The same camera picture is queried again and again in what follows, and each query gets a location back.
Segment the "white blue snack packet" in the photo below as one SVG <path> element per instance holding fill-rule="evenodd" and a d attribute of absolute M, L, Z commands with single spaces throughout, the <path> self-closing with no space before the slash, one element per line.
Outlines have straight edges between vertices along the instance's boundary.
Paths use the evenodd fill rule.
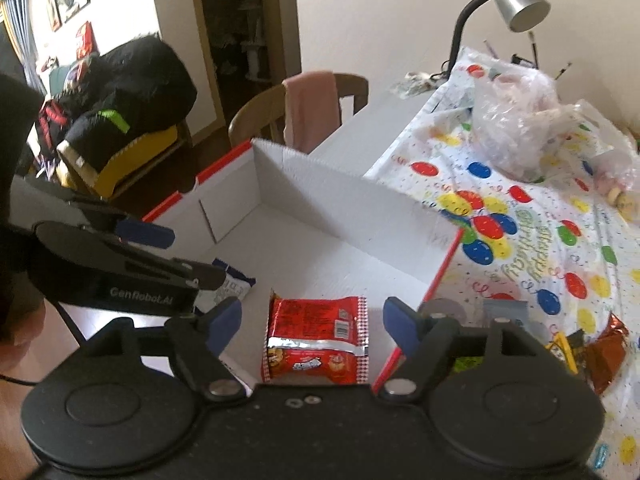
<path fill-rule="evenodd" d="M 216 258 L 210 264 L 226 271 L 227 277 L 221 288 L 217 290 L 198 290 L 194 307 L 200 312 L 207 313 L 228 298 L 242 300 L 256 285 L 256 278 L 250 278 L 230 264 Z"/>

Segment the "red snack packet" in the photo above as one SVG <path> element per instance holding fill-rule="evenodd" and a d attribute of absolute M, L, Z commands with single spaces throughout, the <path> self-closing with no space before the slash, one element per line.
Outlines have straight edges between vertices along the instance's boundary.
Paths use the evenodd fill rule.
<path fill-rule="evenodd" d="M 351 386 L 369 381 L 369 313 L 360 296 L 269 300 L 264 382 Z"/>

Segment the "orange-brown foil snack bag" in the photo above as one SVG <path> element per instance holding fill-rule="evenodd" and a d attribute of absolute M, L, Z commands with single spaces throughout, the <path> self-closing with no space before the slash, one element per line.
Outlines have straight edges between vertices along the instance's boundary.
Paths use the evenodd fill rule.
<path fill-rule="evenodd" d="M 599 336 L 585 348 L 586 369 L 592 388 L 598 396 L 612 385 L 627 354 L 629 330 L 613 312 Z"/>

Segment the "yellow snack packet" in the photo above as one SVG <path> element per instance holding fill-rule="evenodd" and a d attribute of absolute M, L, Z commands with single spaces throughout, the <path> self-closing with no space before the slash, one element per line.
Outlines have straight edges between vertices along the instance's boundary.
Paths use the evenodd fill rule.
<path fill-rule="evenodd" d="M 572 347 L 562 332 L 554 334 L 551 341 L 546 344 L 546 349 L 561 361 L 569 372 L 573 375 L 578 374 L 578 367 L 575 362 Z"/>

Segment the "blue candy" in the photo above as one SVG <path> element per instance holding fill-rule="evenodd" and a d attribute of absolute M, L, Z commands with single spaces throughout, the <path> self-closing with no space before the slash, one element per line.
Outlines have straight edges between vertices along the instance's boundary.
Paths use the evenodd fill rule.
<path fill-rule="evenodd" d="M 606 442 L 598 443 L 592 454 L 591 468 L 593 470 L 603 469 L 608 461 L 608 456 L 610 456 L 608 444 Z"/>

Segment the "red and white cardboard box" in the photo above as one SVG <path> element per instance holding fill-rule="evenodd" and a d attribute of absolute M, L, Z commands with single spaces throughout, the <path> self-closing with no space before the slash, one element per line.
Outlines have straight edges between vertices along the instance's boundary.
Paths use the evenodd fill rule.
<path fill-rule="evenodd" d="M 267 141 L 243 144 L 186 194 L 148 214 L 174 231 L 166 257 L 220 259 L 254 278 L 242 325 L 222 358 L 247 385 L 262 378 L 271 294 L 360 296 L 369 309 L 369 376 L 393 359 L 383 304 L 411 307 L 437 288 L 461 238 L 442 214 L 374 181 Z"/>

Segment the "black jacket pile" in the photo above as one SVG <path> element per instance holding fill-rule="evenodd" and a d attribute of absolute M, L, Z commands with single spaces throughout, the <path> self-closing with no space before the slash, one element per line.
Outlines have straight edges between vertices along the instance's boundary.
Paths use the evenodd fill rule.
<path fill-rule="evenodd" d="M 35 121 L 40 155 L 58 158 L 67 142 L 95 170 L 132 141 L 189 115 L 198 90 L 169 44 L 155 35 L 130 40 L 75 67 L 80 78 L 44 102 Z"/>

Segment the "birthday balloon tablecloth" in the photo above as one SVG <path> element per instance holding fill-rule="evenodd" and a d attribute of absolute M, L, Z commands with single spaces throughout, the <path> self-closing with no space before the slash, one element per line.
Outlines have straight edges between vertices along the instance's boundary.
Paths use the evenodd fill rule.
<path fill-rule="evenodd" d="M 437 289 L 465 324 L 484 322 L 485 299 L 526 301 L 532 317 L 591 342 L 611 312 L 629 330 L 627 354 L 602 396 L 610 447 L 605 479 L 639 474 L 639 231 L 597 192 L 589 159 L 602 153 L 597 130 L 580 122 L 544 163 L 544 177 L 510 179 L 472 144 L 474 82 L 504 63 L 463 49 L 451 80 L 368 171 L 462 229 L 460 247 Z"/>

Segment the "wooden chair with pink towel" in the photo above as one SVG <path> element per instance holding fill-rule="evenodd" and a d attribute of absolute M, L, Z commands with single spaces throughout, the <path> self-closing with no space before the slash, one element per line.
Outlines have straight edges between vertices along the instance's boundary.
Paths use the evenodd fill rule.
<path fill-rule="evenodd" d="M 358 114 L 369 102 L 369 81 L 329 70 L 303 72 L 251 98 L 230 122 L 235 148 L 261 138 L 309 154 L 343 125 L 341 100 Z"/>

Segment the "pink towel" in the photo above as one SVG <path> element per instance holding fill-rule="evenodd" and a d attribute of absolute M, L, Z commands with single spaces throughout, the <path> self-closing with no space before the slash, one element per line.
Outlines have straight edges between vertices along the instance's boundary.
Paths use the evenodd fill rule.
<path fill-rule="evenodd" d="M 341 125 L 334 73 L 328 70 L 300 73 L 282 84 L 285 145 L 310 154 Z"/>

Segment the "large clear plastic bag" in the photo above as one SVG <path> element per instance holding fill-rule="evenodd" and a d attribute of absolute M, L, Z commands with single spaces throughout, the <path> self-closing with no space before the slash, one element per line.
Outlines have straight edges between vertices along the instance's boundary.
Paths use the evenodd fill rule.
<path fill-rule="evenodd" d="M 543 178 L 544 163 L 579 122 L 577 106 L 561 103 L 555 82 L 540 70 L 508 65 L 474 82 L 474 148 L 512 180 Z"/>

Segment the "small plastic bag with pastries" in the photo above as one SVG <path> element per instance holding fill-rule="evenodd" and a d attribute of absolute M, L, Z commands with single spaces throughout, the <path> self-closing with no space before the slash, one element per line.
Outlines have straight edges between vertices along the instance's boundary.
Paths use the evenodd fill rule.
<path fill-rule="evenodd" d="M 639 224 L 639 154 L 631 137 L 605 118 L 594 106 L 579 100 L 576 107 L 583 118 L 593 124 L 603 143 L 602 153 L 589 163 L 594 170 L 597 192 L 627 222 Z"/>

